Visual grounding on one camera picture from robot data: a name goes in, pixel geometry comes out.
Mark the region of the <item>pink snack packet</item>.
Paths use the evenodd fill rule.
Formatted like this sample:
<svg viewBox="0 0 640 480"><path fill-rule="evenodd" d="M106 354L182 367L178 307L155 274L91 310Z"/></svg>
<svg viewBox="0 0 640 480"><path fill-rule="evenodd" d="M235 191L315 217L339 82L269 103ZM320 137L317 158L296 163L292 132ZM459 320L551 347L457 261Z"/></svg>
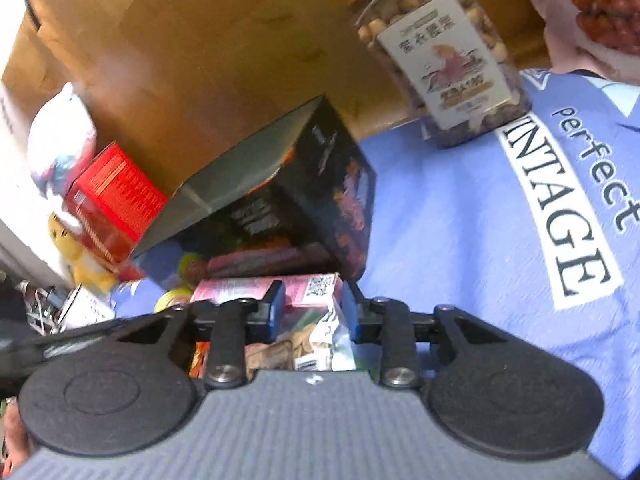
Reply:
<svg viewBox="0 0 640 480"><path fill-rule="evenodd" d="M239 298L260 299L275 281L284 285L287 307L329 309L334 302L341 301L343 281L337 273L202 281L194 290L191 301L209 300L222 304Z"/></svg>

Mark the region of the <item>green white snack packet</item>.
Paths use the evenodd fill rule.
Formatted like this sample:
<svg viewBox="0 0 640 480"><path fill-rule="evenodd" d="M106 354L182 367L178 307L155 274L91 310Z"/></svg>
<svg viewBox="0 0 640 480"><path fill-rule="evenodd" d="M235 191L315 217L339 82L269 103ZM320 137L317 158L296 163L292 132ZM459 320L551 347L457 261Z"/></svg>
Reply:
<svg viewBox="0 0 640 480"><path fill-rule="evenodd" d="M357 365L349 331L337 304L329 309L295 309L284 318L287 332L272 344L248 344L248 378L258 370L344 372Z"/></svg>

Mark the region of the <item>yellow duck plush toy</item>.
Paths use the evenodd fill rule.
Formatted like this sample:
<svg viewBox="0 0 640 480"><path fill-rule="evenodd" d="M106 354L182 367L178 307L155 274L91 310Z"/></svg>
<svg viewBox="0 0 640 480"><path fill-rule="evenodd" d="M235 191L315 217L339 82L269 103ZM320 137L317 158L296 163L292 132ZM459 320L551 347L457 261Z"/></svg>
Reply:
<svg viewBox="0 0 640 480"><path fill-rule="evenodd" d="M82 285L106 295L117 283L115 275L104 268L56 214L48 219L50 239L67 263L75 285Z"/></svg>

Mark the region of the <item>black cardboard snack box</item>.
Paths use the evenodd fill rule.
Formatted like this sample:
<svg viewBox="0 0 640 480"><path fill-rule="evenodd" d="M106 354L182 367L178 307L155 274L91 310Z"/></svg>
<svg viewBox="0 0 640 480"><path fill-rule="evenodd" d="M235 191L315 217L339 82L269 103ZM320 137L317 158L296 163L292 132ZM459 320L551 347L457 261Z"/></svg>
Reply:
<svg viewBox="0 0 640 480"><path fill-rule="evenodd" d="M197 276L366 270L376 174L326 96L251 134L180 185L132 251L170 248Z"/></svg>

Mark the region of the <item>red gift bag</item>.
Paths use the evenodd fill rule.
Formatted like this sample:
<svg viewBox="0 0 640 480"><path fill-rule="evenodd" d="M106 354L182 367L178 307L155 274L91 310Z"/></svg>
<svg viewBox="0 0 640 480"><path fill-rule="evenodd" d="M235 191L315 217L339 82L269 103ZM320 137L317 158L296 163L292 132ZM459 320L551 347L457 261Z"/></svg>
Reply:
<svg viewBox="0 0 640 480"><path fill-rule="evenodd" d="M121 281L142 278L131 253L166 202L116 143L93 159L64 198L66 210L82 227L81 243Z"/></svg>

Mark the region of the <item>blue printed tablecloth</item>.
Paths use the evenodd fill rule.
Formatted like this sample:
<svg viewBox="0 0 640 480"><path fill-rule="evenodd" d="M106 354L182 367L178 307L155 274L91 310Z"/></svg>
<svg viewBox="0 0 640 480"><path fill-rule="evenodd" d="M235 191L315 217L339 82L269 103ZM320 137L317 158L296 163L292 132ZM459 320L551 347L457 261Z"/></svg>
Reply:
<svg viewBox="0 0 640 480"><path fill-rule="evenodd" d="M496 333L422 392L262 373L134 459L136 479L634 479L639 90L526 70L532 111L456 148L371 136L366 292Z"/></svg>

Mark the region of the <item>pink blue plush toy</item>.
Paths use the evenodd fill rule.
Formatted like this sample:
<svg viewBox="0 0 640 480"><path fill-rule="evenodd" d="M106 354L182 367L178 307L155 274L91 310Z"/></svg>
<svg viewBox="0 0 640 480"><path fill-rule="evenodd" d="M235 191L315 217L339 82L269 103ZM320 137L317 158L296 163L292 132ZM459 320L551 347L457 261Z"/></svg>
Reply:
<svg viewBox="0 0 640 480"><path fill-rule="evenodd" d="M46 200L62 206L95 152L96 125L74 85L66 82L38 110L29 128L26 162L32 182Z"/></svg>

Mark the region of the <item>wooden backboard panel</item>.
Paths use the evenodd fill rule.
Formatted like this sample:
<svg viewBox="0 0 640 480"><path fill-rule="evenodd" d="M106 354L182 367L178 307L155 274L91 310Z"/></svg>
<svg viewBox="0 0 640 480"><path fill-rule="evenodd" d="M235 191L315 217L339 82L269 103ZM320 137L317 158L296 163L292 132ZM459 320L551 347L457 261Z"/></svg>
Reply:
<svg viewBox="0 0 640 480"><path fill-rule="evenodd" d="M1 0L1 79L23 120L71 82L101 144L162 190L314 96L358 139L408 122L350 0Z"/></svg>

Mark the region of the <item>clear nut jar yellow lid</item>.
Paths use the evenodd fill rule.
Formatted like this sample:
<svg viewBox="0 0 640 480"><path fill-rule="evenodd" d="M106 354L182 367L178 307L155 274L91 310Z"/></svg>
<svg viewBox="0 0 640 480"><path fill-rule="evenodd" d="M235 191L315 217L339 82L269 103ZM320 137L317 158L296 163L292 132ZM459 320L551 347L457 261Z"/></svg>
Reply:
<svg viewBox="0 0 640 480"><path fill-rule="evenodd" d="M512 56L477 0L340 0L441 148L469 142L532 108Z"/></svg>

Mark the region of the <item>pink fried twist snack bag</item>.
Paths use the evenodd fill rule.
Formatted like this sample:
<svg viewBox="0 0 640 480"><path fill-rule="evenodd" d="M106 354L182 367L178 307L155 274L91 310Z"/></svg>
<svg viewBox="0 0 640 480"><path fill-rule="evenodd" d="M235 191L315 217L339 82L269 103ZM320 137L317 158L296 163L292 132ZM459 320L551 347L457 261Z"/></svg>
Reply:
<svg viewBox="0 0 640 480"><path fill-rule="evenodd" d="M530 0L544 20L551 66L638 84L640 0Z"/></svg>

